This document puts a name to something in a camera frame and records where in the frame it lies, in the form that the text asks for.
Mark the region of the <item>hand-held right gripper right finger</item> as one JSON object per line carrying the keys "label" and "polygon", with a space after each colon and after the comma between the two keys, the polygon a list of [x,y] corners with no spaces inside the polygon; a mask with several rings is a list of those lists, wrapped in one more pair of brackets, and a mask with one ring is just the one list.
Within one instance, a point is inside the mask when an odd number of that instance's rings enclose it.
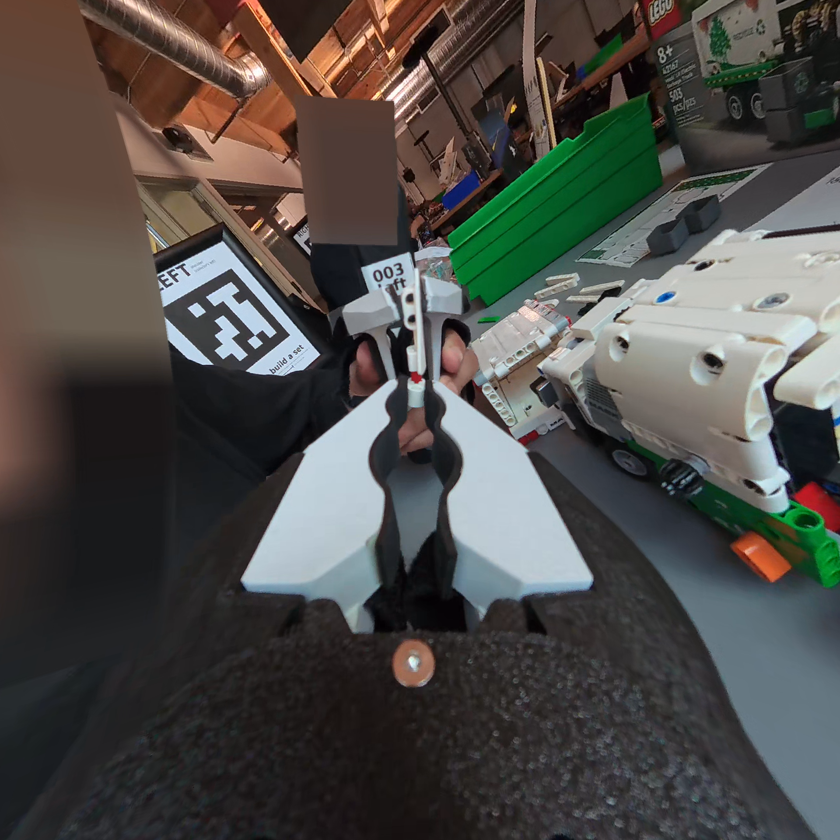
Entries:
{"label": "hand-held right gripper right finger", "polygon": [[434,568],[443,597],[468,616],[493,602],[586,592],[593,573],[529,452],[446,386],[427,382],[432,463],[442,484]]}

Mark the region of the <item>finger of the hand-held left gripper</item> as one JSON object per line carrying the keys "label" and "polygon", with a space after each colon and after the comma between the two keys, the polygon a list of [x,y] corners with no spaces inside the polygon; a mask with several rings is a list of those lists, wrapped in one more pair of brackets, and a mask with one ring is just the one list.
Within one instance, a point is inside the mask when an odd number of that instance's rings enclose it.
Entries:
{"label": "finger of the hand-held left gripper", "polygon": [[342,319],[349,335],[367,335],[375,341],[387,379],[396,379],[391,329],[402,321],[396,294],[391,290],[370,291],[344,306]]}
{"label": "finger of the hand-held left gripper", "polygon": [[465,311],[461,287],[452,281],[434,276],[419,278],[419,315],[423,333],[423,362],[427,378],[437,382],[441,374],[444,324],[460,319]]}

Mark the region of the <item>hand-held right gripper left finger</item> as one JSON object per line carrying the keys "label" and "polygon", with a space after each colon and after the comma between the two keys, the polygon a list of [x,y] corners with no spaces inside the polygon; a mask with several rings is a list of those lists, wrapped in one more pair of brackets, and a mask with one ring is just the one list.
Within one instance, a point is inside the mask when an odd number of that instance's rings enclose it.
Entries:
{"label": "hand-held right gripper left finger", "polygon": [[241,583],[250,593],[336,602],[368,634],[366,603],[403,566],[387,477],[400,458],[406,380],[389,381],[307,447]]}

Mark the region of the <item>person's left forearm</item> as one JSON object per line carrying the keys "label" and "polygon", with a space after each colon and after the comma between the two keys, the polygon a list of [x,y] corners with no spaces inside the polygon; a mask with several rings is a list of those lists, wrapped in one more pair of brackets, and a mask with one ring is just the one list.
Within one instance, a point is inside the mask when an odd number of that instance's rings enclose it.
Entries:
{"label": "person's left forearm", "polygon": [[247,477],[269,476],[350,410],[347,360],[273,375],[169,351],[179,435]]}

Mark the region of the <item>white lego container body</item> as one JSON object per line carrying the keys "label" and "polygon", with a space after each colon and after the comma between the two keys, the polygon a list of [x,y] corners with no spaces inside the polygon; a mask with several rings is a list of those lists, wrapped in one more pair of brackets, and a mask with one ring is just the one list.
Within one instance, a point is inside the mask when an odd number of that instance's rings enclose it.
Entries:
{"label": "white lego container body", "polygon": [[523,445],[564,422],[557,388],[540,365],[571,338],[571,320],[550,304],[527,300],[475,339],[474,379],[511,436]]}

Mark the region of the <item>white lego truck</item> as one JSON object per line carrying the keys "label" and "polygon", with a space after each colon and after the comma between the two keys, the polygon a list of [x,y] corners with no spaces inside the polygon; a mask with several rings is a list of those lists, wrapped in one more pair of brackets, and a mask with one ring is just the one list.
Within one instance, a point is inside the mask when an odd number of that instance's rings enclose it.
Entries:
{"label": "white lego truck", "polygon": [[765,581],[838,585],[838,224],[726,230],[597,303],[539,365],[628,475],[735,538]]}

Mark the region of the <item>grey lego bin piece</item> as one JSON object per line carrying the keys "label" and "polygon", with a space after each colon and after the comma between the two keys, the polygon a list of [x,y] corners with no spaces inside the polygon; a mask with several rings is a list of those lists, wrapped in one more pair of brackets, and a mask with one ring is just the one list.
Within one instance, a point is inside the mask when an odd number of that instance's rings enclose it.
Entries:
{"label": "grey lego bin piece", "polygon": [[674,254],[680,250],[690,236],[686,220],[677,217],[653,228],[646,239],[647,250],[652,258]]}
{"label": "grey lego bin piece", "polygon": [[709,193],[688,203],[679,212],[689,235],[700,234],[716,223],[721,215],[719,196]]}

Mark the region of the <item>lego sticker sheet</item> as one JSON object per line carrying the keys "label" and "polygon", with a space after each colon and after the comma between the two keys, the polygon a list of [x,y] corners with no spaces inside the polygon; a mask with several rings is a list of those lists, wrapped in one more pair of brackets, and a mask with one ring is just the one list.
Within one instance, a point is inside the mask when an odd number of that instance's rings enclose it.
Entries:
{"label": "lego sticker sheet", "polygon": [[709,195],[717,196],[720,202],[724,201],[770,167],[771,164],[756,164],[737,170],[687,178],[653,201],[624,226],[583,253],[576,262],[617,268],[634,266],[648,255],[647,238],[657,226],[673,221],[689,203]]}

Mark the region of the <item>lego instruction booklet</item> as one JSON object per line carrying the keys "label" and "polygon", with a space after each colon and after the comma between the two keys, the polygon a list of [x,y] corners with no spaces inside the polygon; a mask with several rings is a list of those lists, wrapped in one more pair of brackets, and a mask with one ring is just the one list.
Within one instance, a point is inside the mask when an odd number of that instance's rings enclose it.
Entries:
{"label": "lego instruction booklet", "polygon": [[839,166],[760,220],[773,232],[839,225]]}

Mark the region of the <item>lego set box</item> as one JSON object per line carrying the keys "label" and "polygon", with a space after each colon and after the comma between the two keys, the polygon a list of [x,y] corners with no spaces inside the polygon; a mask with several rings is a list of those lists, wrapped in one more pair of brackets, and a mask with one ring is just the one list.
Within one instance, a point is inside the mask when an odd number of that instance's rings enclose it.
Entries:
{"label": "lego set box", "polygon": [[691,174],[838,149],[838,1],[642,7]]}

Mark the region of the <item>person's left hand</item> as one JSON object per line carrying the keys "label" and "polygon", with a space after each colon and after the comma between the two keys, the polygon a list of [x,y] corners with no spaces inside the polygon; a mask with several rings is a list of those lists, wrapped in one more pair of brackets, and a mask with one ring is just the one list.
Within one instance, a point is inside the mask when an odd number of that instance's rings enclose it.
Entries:
{"label": "person's left hand", "polygon": [[[469,330],[454,320],[445,323],[444,339],[440,355],[439,381],[450,391],[471,406],[475,402],[475,384],[473,378],[478,372],[478,360],[475,352],[467,346]],[[354,357],[348,365],[349,385],[347,405],[353,409],[373,394],[383,383],[378,363],[381,362],[375,342],[368,337],[359,336],[353,345]],[[417,463],[421,457],[413,453],[430,449],[434,436],[428,429],[424,409],[409,410],[404,425],[398,433],[402,455],[409,455]]]}

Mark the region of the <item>clear plastic bags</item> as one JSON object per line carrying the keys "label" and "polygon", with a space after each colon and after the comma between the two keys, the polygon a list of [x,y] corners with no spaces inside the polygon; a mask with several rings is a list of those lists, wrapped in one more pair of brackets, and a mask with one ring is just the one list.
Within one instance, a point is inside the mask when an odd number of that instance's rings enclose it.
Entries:
{"label": "clear plastic bags", "polygon": [[455,275],[451,253],[447,246],[427,245],[414,254],[414,262],[425,285],[433,287],[426,291],[427,297],[445,295],[453,298],[455,314],[463,316],[469,311],[469,293]]}

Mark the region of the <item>small blue storage bin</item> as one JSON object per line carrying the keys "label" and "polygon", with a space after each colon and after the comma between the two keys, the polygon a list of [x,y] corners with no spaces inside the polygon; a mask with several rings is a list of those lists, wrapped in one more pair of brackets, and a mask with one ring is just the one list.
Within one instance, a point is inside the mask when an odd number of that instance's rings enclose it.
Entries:
{"label": "small blue storage bin", "polygon": [[452,211],[457,205],[479,190],[480,186],[480,176],[474,170],[470,170],[468,174],[447,189],[442,195],[440,203],[447,212]]}

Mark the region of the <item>green plastic bin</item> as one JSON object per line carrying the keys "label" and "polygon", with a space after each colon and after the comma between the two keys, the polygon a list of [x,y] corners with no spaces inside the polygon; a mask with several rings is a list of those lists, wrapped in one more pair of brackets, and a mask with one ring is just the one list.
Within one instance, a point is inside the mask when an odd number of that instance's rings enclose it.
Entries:
{"label": "green plastic bin", "polygon": [[448,235],[470,299],[490,305],[658,189],[648,94],[584,124]]}

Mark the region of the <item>white roll-up banner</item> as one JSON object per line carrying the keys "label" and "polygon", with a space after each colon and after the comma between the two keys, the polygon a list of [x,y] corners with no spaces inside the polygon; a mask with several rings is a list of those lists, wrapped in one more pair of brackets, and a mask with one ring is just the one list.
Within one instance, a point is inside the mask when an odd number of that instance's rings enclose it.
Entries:
{"label": "white roll-up banner", "polygon": [[532,127],[535,159],[550,152],[550,132],[543,107],[542,89],[536,57],[536,1],[525,1],[522,23],[522,75],[528,115]]}

